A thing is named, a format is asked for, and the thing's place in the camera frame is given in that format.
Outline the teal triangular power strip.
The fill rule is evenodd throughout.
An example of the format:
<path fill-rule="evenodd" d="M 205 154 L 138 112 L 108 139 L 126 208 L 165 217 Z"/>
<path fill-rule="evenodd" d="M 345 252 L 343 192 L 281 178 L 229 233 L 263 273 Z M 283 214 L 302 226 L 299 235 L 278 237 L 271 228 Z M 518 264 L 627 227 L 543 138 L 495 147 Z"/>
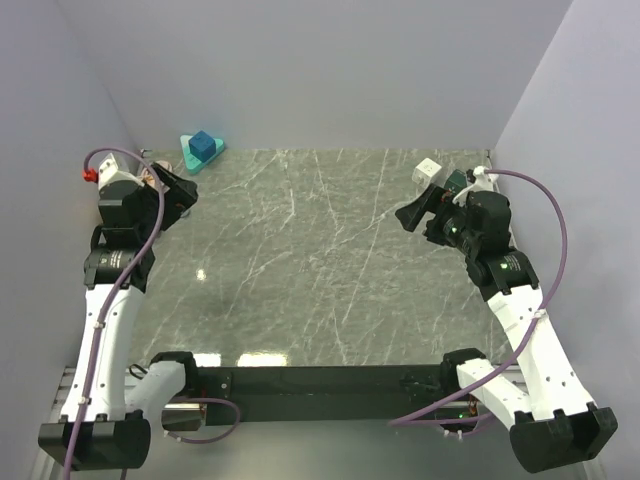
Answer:
<path fill-rule="evenodd" d="M 195 175 L 213 162 L 226 148 L 225 142 L 201 130 L 194 135 L 180 136 L 186 171 Z"/>

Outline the blue cube plug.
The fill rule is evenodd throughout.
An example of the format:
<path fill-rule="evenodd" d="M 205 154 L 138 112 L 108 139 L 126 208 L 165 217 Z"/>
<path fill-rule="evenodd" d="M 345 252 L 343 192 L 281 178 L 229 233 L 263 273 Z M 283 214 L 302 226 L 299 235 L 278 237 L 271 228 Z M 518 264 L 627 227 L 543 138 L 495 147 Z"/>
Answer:
<path fill-rule="evenodd" d="M 201 161 L 212 157 L 217 151 L 215 139 L 204 131 L 193 135 L 189 139 L 188 145 L 190 153 Z"/>

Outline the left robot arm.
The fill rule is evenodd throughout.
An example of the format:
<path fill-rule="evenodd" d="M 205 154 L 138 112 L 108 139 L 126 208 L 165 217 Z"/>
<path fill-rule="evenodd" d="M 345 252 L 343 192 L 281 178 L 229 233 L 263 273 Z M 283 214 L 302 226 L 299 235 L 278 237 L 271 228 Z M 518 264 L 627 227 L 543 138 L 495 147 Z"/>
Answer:
<path fill-rule="evenodd" d="M 85 172 L 98 185 L 100 224 L 84 261 L 85 327 L 71 389 L 58 420 L 41 425 L 38 444 L 66 474 L 131 470 L 145 462 L 153 424 L 173 399 L 201 389 L 190 352 L 163 352 L 132 389 L 126 368 L 135 320 L 155 261 L 152 244 L 198 199 L 194 182 L 155 164 L 157 191 L 107 157 Z"/>

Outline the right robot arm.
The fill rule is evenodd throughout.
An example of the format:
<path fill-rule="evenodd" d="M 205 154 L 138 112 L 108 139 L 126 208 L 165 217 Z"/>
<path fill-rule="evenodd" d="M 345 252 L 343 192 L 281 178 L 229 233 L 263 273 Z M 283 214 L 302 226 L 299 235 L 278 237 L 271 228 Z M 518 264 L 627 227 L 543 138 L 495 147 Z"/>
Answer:
<path fill-rule="evenodd" d="M 426 214 L 424 237 L 464 255 L 466 270 L 498 319 L 526 388 L 520 390 L 482 354 L 460 350 L 444 356 L 439 387 L 445 397 L 398 418 L 416 422 L 471 395 L 508 430 L 512 450 L 529 473 L 593 460 L 618 428 L 614 412 L 598 407 L 581 384 L 554 331 L 537 275 L 512 247 L 509 200 L 491 190 L 471 191 L 462 203 L 429 186 L 395 216 L 414 231 Z"/>

